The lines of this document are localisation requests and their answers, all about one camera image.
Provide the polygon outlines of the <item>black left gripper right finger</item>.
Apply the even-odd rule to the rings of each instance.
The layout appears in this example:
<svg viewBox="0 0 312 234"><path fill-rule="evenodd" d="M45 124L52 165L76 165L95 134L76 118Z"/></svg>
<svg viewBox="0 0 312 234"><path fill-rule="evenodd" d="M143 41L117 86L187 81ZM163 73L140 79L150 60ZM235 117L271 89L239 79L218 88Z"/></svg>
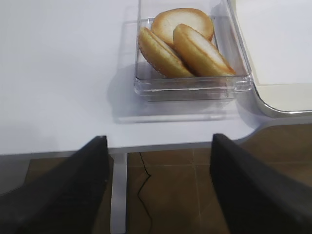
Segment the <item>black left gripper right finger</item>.
<svg viewBox="0 0 312 234"><path fill-rule="evenodd" d="M232 234L310 234L312 188L214 134L211 180Z"/></svg>

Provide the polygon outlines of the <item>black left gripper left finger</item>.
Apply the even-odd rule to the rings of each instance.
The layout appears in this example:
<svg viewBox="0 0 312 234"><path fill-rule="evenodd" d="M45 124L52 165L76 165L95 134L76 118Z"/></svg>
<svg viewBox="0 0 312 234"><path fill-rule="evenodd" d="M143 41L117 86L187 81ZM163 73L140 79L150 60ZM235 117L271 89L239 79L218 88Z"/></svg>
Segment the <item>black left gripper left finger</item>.
<svg viewBox="0 0 312 234"><path fill-rule="evenodd" d="M108 146L97 136L36 180L0 197L2 234L90 234L108 183Z"/></svg>

